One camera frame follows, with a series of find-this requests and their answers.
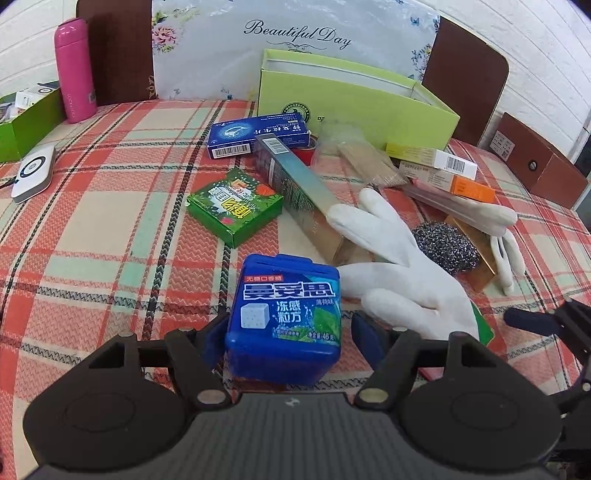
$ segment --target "yellow-green cardboard box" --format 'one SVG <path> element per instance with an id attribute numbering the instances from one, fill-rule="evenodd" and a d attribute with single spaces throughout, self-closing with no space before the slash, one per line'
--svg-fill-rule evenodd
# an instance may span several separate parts
<path id="1" fill-rule="evenodd" d="M 318 135 L 321 121 L 359 127 L 384 150 L 394 142 L 444 149 L 459 115 L 420 82 L 347 60 L 265 50 L 258 115 L 299 112 Z"/>
<path id="2" fill-rule="evenodd" d="M 0 99 L 11 101 L 13 95 Z M 0 124 L 0 163 L 18 161 L 66 118 L 57 89 L 30 106 L 10 122 Z"/>

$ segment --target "white portable device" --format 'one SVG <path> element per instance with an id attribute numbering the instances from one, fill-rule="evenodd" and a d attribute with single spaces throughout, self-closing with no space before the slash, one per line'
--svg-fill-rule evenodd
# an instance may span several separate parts
<path id="1" fill-rule="evenodd" d="M 34 148 L 22 159 L 11 194 L 16 203 L 28 200 L 49 186 L 55 157 L 56 146 L 50 144 Z"/>

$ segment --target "table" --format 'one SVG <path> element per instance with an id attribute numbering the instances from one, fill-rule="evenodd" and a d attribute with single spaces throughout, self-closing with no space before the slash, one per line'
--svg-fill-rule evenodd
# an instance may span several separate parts
<path id="1" fill-rule="evenodd" d="M 250 253 L 279 252 L 322 261 L 283 213 L 238 249 L 201 227 L 185 196 L 234 166 L 255 174 L 250 157 L 211 160 L 203 148 L 214 122 L 253 115 L 241 101 L 149 101 L 101 108 L 92 119 L 60 125 L 51 186 L 15 205 L 0 190 L 0 452 L 1 478 L 22 478 L 35 465 L 21 423 L 27 404 L 88 353 L 124 330 L 161 338 L 182 326 L 201 328 L 231 304 L 236 276 Z M 495 332 L 489 347 L 543 391 L 568 387 L 579 366 L 556 338 L 511 329 L 503 311 L 546 311 L 565 297 L 591 303 L 591 236 L 575 213 L 530 196 L 494 155 L 457 141 L 450 149 L 480 167 L 479 181 L 514 208 L 513 229 L 527 273 L 517 293 L 494 284 L 466 291 Z M 0 181 L 18 165 L 3 166 Z M 320 169 L 345 203 L 362 183 L 346 166 Z M 384 195 L 411 226 L 444 215 L 393 190 Z M 371 373 L 350 338 L 355 305 L 345 304 L 343 352 L 319 389 L 354 391 Z M 165 371 L 147 372 L 167 384 Z M 265 388 L 233 382 L 229 388 Z"/>

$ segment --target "gray gripper base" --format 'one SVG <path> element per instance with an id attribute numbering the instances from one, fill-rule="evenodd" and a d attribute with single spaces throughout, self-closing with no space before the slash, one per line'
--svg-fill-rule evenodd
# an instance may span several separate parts
<path id="1" fill-rule="evenodd" d="M 166 412 L 154 414 L 166 415 Z M 408 445 L 387 415 L 353 408 L 341 393 L 250 393 L 244 394 L 230 409 L 198 415 L 172 449 L 143 465 L 111 473 L 68 473 L 42 466 L 28 479 L 552 480 L 554 477 L 542 467 L 478 475 L 439 465 Z"/>

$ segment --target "pink flower print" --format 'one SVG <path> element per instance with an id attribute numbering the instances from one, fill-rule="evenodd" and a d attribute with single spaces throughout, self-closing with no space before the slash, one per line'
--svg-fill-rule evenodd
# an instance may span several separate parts
<path id="1" fill-rule="evenodd" d="M 172 27 L 154 25 L 152 28 L 152 46 L 156 50 L 172 50 L 177 42 L 177 33 Z"/>

